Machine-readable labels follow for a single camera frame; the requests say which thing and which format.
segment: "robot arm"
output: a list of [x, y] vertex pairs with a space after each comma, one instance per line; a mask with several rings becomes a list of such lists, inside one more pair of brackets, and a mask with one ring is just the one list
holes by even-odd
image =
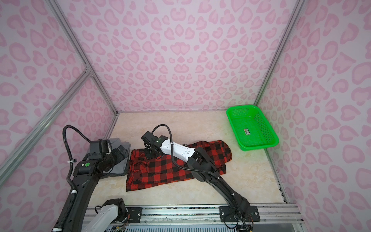
[[[85, 212], [95, 186], [103, 175], [103, 171], [109, 170], [124, 159], [122, 150], [123, 148], [120, 148], [120, 146], [112, 149], [109, 140], [91, 141], [90, 153], [87, 154], [89, 160], [82, 160], [76, 165], [72, 179], [76, 190], [71, 191], [68, 195], [53, 231], [81, 231]], [[73, 194], [76, 195], [75, 200], [71, 200]], [[108, 210], [109, 213], [102, 214], [104, 212], [103, 210]], [[101, 212], [84, 231], [104, 231], [112, 221], [121, 222], [127, 216], [125, 204], [122, 199], [106, 201], [103, 204]]]
[[[161, 135], [154, 136], [147, 131], [141, 138], [148, 149], [145, 150], [147, 159], [152, 159], [162, 155], [171, 154], [171, 141], [168, 137]], [[173, 142], [173, 155], [187, 163], [188, 169], [201, 170], [203, 172], [191, 171], [193, 177], [201, 182], [210, 184], [222, 197], [227, 204], [236, 210], [237, 218], [245, 219], [250, 203], [243, 196], [234, 191], [220, 176], [213, 160], [206, 151], [199, 148], [189, 148]]]

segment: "green plastic basket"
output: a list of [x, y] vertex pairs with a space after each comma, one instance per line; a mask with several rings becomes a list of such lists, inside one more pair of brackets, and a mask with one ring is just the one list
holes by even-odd
[[227, 116], [241, 150], [274, 147], [278, 137], [263, 112], [254, 105], [234, 106]]

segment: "folded gray cloth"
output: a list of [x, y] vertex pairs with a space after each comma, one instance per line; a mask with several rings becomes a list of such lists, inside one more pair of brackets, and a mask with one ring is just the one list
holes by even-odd
[[111, 176], [125, 176], [128, 174], [129, 169], [129, 152], [131, 144], [129, 142], [121, 142], [119, 138], [110, 138], [109, 141], [112, 145], [112, 150], [117, 148], [119, 149], [124, 156], [124, 160], [120, 163], [116, 164], [112, 169], [108, 170], [107, 172], [103, 172], [103, 176], [101, 179], [111, 177]]

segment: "wire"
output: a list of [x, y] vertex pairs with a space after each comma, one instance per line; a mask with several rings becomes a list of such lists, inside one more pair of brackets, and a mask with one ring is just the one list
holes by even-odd
[[95, 212], [96, 212], [97, 214], [99, 214], [98, 211], [96, 210], [97, 207], [102, 208], [102, 206], [101, 206], [101, 205], [97, 205], [97, 206], [94, 207]]
[[238, 226], [238, 219], [237, 219], [237, 224], [236, 224], [234, 227], [229, 227], [229, 226], [227, 226], [227, 224], [226, 224], [226, 217], [227, 217], [227, 216], [229, 216], [229, 215], [226, 215], [226, 216], [224, 217], [224, 220], [223, 220], [224, 225], [226, 225], [226, 227], [227, 227], [228, 229], [234, 229], [234, 228], [236, 228], [236, 227]]
[[109, 173], [112, 172], [113, 169], [114, 169], [114, 167], [112, 167], [111, 170], [110, 170], [109, 172], [106, 172], [106, 173], [103, 173], [103, 174], [104, 174], [104, 175], [109, 174]]
[[122, 224], [121, 226], [116, 226], [116, 229], [123, 229], [123, 230], [125, 230], [125, 226], [126, 226], [126, 224], [128, 224], [129, 219], [130, 219], [130, 214], [128, 214], [128, 216], [126, 218], [127, 218], [126, 222], [124, 224]]
[[[63, 131], [62, 131], [63, 143], [65, 144], [65, 148], [66, 148], [66, 151], [67, 151], [67, 155], [68, 155], [69, 160], [73, 160], [72, 153], [71, 153], [71, 150], [69, 148], [68, 141], [67, 141], [67, 136], [66, 136], [66, 131], [67, 131], [68, 128], [71, 128], [74, 131], [76, 131], [79, 135], [81, 135], [81, 137], [83, 137], [89, 143], [91, 143], [91, 141], [81, 131], [79, 131], [74, 126], [66, 125], [63, 128]], [[67, 177], [66, 177], [66, 180], [67, 180], [68, 184], [71, 186], [71, 198], [70, 198], [70, 201], [69, 201], [69, 203], [67, 205], [65, 214], [63, 215], [62, 219], [59, 222], [59, 228], [60, 229], [63, 229], [64, 224], [65, 224], [65, 222], [66, 222], [66, 220], [67, 220], [67, 218], [68, 218], [68, 216], [69, 216], [69, 214], [71, 212], [72, 206], [73, 206], [73, 204], [75, 202], [75, 199], [76, 199], [77, 192], [72, 192], [72, 190], [76, 190], [76, 185], [71, 180], [72, 171], [73, 171], [73, 162], [70, 163], [70, 168], [69, 168], [69, 171], [68, 171], [68, 174], [67, 174]]]
[[251, 231], [254, 229], [254, 220], [253, 220], [253, 217], [251, 217], [251, 215], [249, 214], [249, 217], [251, 218], [251, 221], [253, 222], [253, 224], [252, 224], [252, 227], [251, 227]]
[[[156, 126], [153, 130], [152, 130], [152, 134], [153, 132], [155, 132], [155, 130], [158, 128], [158, 127], [161, 127], [161, 126], [164, 126], [167, 128], [168, 132], [169, 132], [169, 137], [170, 137], [170, 147], [171, 147], [171, 150], [170, 150], [170, 155], [171, 155], [171, 162], [179, 169], [183, 169], [183, 170], [186, 170], [186, 171], [194, 171], [194, 172], [198, 172], [198, 173], [207, 173], [209, 175], [212, 175], [214, 176], [216, 179], [219, 179], [220, 176], [217, 176], [216, 174], [214, 174], [213, 172], [211, 171], [205, 171], [205, 170], [200, 170], [200, 169], [191, 169], [191, 168], [188, 168], [188, 167], [184, 167], [184, 166], [181, 166], [179, 164], [177, 164], [177, 162], [175, 162], [175, 159], [174, 159], [174, 145], [173, 145], [173, 135], [171, 134], [171, 131], [170, 131], [170, 128], [168, 125], [166, 124], [160, 124], [158, 126]], [[236, 196], [234, 194], [234, 191], [231, 189], [231, 187], [223, 180], [220, 182], [222, 185], [224, 185], [224, 187], [226, 187], [226, 189], [229, 191], [229, 193], [232, 195], [233, 197], [233, 201], [234, 201], [234, 206], [235, 208], [237, 209], [237, 212], [238, 212], [238, 215], [242, 221], [242, 224], [244, 226], [244, 228], [247, 230], [247, 231], [250, 231], [251, 228], [250, 226], [248, 227], [245, 223], [245, 220], [242, 216], [242, 213], [241, 213], [241, 210], [240, 210], [240, 206], [238, 205], [237, 203], [237, 199], [236, 199]]]

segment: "aluminum frame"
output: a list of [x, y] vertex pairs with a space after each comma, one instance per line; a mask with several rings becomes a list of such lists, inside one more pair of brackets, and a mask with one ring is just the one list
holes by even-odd
[[[303, 224], [304, 220], [296, 204], [262, 203], [257, 206], [260, 222], [254, 224]], [[146, 205], [126, 206], [142, 207], [140, 223], [144, 225], [223, 225], [220, 221], [219, 206], [227, 205]], [[88, 206], [83, 226], [86, 226], [96, 215], [93, 206]]]
[[67, 38], [71, 42], [74, 49], [76, 50], [77, 55], [80, 57], [81, 61], [85, 64], [85, 67], [87, 69], [89, 69], [90, 71], [92, 71], [93, 80], [94, 80], [95, 84], [97, 85], [98, 90], [101, 92], [104, 100], [107, 102], [107, 104], [109, 105], [109, 107], [113, 111], [114, 115], [116, 116], [118, 112], [117, 112], [117, 109], [116, 109], [115, 105], [112, 102], [112, 99], [109, 97], [106, 89], [103, 87], [103, 84], [99, 80], [98, 75], [95, 72], [94, 67], [90, 63], [90, 61], [89, 61], [87, 55], [85, 54], [84, 49], [82, 48], [79, 40], [77, 39], [77, 37], [75, 36], [75, 33], [71, 29], [70, 24], [68, 23], [67, 18], [65, 16], [65, 14], [63, 13], [63, 11], [62, 11], [60, 5], [58, 4], [57, 0], [45, 0], [45, 2], [50, 7], [53, 15], [55, 16], [55, 18], [59, 22], [59, 25], [61, 26], [61, 28], [65, 32]]
[[283, 198], [283, 201], [285, 203], [288, 203], [288, 196], [287, 196], [287, 193], [286, 193], [286, 190], [285, 188], [283, 187], [283, 184], [282, 184], [282, 180], [281, 180], [281, 177], [279, 176], [278, 172], [277, 172], [277, 168], [276, 168], [276, 165], [275, 163], [273, 162], [271, 156], [269, 155], [269, 152], [268, 152], [268, 149], [264, 149], [264, 152], [268, 158], [268, 162], [270, 164], [270, 168], [272, 169], [272, 172], [275, 176], [275, 179], [276, 179], [276, 183], [278, 185], [278, 189], [280, 190], [281, 192], [281, 196]]
[[118, 119], [119, 115], [120, 115], [120, 113], [118, 113], [118, 115], [114, 116], [114, 118], [112, 119], [112, 122], [109, 125], [106, 134], [104, 135], [104, 139], [109, 139], [111, 137], [112, 131], [115, 128], [115, 125], [116, 125], [116, 122], [117, 122], [117, 119]]
[[276, 69], [276, 66], [278, 64], [278, 61], [280, 60], [281, 55], [283, 54], [285, 47], [290, 40], [290, 37], [292, 35], [292, 32], [294, 31], [294, 28], [296, 24], [299, 21], [300, 15], [303, 13], [304, 8], [308, 0], [298, 0], [295, 4], [294, 10], [291, 14], [291, 17], [289, 19], [289, 22], [287, 23], [285, 30], [282, 34], [282, 39], [280, 40], [278, 44], [278, 48], [273, 56], [272, 62], [269, 64], [268, 71], [264, 77], [264, 81], [262, 85], [260, 86], [260, 89], [258, 91], [258, 94], [256, 96], [254, 105], [258, 106], [259, 102], [262, 99], [262, 96], [264, 94], [265, 89], [267, 88], [267, 85], [274, 73], [274, 70]]
[[0, 168], [0, 188], [18, 168], [31, 149], [38, 143], [46, 130], [62, 113], [62, 111], [66, 108], [71, 99], [74, 98], [75, 94], [81, 89], [89, 77], [92, 77], [92, 73], [90, 71], [84, 71], [54, 104], [51, 110], [49, 110], [48, 113], [38, 122], [31, 133], [25, 138], [23, 143], [9, 155], [9, 158]]

